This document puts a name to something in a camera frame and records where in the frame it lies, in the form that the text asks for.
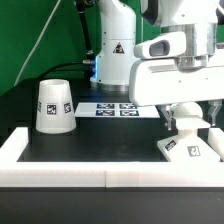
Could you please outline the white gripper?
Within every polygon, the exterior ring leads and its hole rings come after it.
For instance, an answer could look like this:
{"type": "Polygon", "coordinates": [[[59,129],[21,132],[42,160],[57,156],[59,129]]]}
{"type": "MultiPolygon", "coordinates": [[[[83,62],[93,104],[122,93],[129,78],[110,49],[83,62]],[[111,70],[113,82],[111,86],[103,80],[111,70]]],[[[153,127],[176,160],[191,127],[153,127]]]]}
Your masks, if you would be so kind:
{"type": "Polygon", "coordinates": [[[196,71],[180,71],[173,59],[139,60],[131,68],[129,99],[137,106],[162,105],[169,130],[176,120],[168,104],[211,100],[208,121],[215,126],[224,99],[224,56],[196,71]]]}

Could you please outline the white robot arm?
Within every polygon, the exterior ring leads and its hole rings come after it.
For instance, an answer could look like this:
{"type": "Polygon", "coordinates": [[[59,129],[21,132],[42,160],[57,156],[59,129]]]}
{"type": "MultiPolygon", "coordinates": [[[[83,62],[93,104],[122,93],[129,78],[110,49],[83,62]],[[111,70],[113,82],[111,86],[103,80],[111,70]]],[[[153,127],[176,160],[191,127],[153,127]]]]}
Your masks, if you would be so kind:
{"type": "Polygon", "coordinates": [[[158,106],[168,120],[173,104],[207,101],[208,120],[224,101],[224,49],[217,26],[224,0],[139,0],[144,24],[159,33],[147,39],[134,12],[119,0],[96,0],[101,17],[101,50],[91,83],[129,91],[138,106],[158,106]]]}

